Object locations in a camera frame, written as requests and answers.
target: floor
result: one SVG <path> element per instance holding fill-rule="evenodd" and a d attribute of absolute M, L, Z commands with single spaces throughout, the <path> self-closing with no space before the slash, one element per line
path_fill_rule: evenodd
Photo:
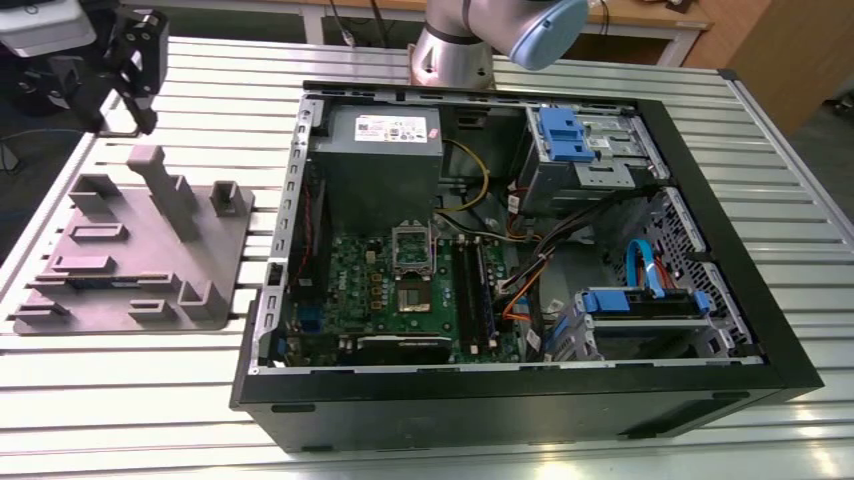
<path fill-rule="evenodd" d="M 251 12 L 204 12 L 165 9 L 176 36 L 227 37 L 237 40 L 303 42 L 300 20 L 296 16 L 277 17 L 276 22 L 264 14 Z M 359 44 L 377 45 L 372 21 L 347 20 Z M 403 48 L 415 41 L 420 27 L 411 22 L 389 22 L 389 43 Z M 324 20 L 329 43 L 339 42 L 340 34 L 335 19 Z M 73 129 L 76 121 L 68 112 L 40 118 L 20 115 L 0 101 L 0 139 L 30 129 Z M 0 263 L 5 259 L 26 222 L 62 168 L 73 150 L 78 133 L 42 132 L 8 140 L 21 165 L 13 174 L 0 173 Z M 824 188 L 854 219 L 854 115 L 834 115 L 830 107 L 822 107 L 803 128 L 791 137 L 791 144 L 800 154 Z"/>

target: power supply label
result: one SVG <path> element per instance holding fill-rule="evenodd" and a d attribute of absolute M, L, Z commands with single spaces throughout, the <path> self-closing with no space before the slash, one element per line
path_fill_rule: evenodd
<path fill-rule="evenodd" d="M 427 143 L 427 118 L 360 115 L 356 142 Z"/>

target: blue plastic clip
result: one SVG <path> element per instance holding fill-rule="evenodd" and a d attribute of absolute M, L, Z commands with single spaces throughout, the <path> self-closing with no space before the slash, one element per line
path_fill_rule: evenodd
<path fill-rule="evenodd" d="M 595 312 L 627 312 L 628 299 L 622 290 L 591 290 L 581 295 L 584 311 Z"/>
<path fill-rule="evenodd" d="M 708 295 L 702 290 L 696 290 L 694 292 L 694 301 L 696 302 L 696 307 L 702 313 L 708 313 L 711 311 L 711 302 L 708 301 Z"/>
<path fill-rule="evenodd" d="M 548 142 L 548 159 L 556 162 L 590 163 L 596 154 L 584 143 L 584 126 L 568 108 L 540 108 L 539 126 Z"/>
<path fill-rule="evenodd" d="M 662 298 L 664 296 L 664 289 L 660 285 L 658 278 L 658 271 L 655 269 L 655 256 L 652 255 L 652 246 L 650 242 L 643 239 L 635 238 L 628 242 L 628 249 L 626 250 L 626 283 L 630 287 L 638 286 L 638 274 L 635 272 L 635 258 L 638 256 L 638 250 L 643 256 L 643 271 L 646 272 L 646 285 L 652 290 L 652 296 Z"/>

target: metal slatted table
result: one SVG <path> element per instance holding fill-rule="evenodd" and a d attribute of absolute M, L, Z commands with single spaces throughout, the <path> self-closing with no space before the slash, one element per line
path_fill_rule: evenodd
<path fill-rule="evenodd" d="M 312 478 L 835 478 L 854 476 L 851 225 L 738 83 L 714 72 L 560 62 L 529 73 L 497 59 L 499 87 L 662 100 L 826 387 L 670 440 L 287 455 L 228 409 L 244 315 L 261 283 L 301 81 L 404 83 L 405 53 L 175 38 L 149 138 L 86 135 L 0 270 L 0 313 L 44 268 L 80 172 L 138 185 L 129 146 L 165 146 L 192 183 L 256 195 L 235 319 L 205 334 L 18 337 L 0 322 L 0 474 Z M 104 108 L 120 103 L 110 97 Z"/>

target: white device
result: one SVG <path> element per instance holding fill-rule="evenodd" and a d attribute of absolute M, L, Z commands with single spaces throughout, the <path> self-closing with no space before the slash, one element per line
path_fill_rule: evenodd
<path fill-rule="evenodd" d="M 18 57 L 81 47 L 94 39 L 92 23 L 77 0 L 0 9 L 0 43 Z"/>

